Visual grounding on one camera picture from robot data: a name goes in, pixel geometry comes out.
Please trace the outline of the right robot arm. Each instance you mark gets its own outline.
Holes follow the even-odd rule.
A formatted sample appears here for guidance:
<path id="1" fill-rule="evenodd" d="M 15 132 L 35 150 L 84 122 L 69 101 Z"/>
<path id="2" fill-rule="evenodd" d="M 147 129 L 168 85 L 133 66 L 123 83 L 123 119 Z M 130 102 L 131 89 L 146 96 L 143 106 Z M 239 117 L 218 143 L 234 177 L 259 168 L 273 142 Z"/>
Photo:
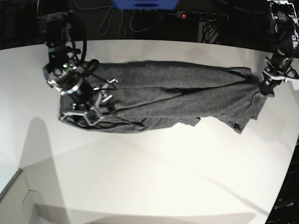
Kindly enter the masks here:
<path id="1" fill-rule="evenodd" d="M 241 131 L 266 102 L 249 68 L 185 62 L 86 61 L 87 41 L 77 49 L 75 31 L 85 34 L 68 3 L 40 0 L 49 63 L 47 84 L 60 93 L 59 120 L 87 130 L 137 133 L 177 123 L 195 126 L 214 117 Z"/>

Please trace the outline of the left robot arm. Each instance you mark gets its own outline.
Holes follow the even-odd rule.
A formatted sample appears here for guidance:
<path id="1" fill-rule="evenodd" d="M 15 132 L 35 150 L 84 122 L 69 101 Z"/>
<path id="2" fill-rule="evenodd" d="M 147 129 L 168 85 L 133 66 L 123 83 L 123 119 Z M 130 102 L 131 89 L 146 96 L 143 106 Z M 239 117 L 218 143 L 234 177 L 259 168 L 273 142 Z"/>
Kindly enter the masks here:
<path id="1" fill-rule="evenodd" d="M 265 58 L 263 81 L 260 91 L 269 95 L 281 82 L 291 82 L 299 89 L 299 74 L 292 67 L 295 55 L 299 52 L 299 20 L 295 6 L 289 0 L 270 0 L 270 14 L 279 41 L 271 58 Z"/>

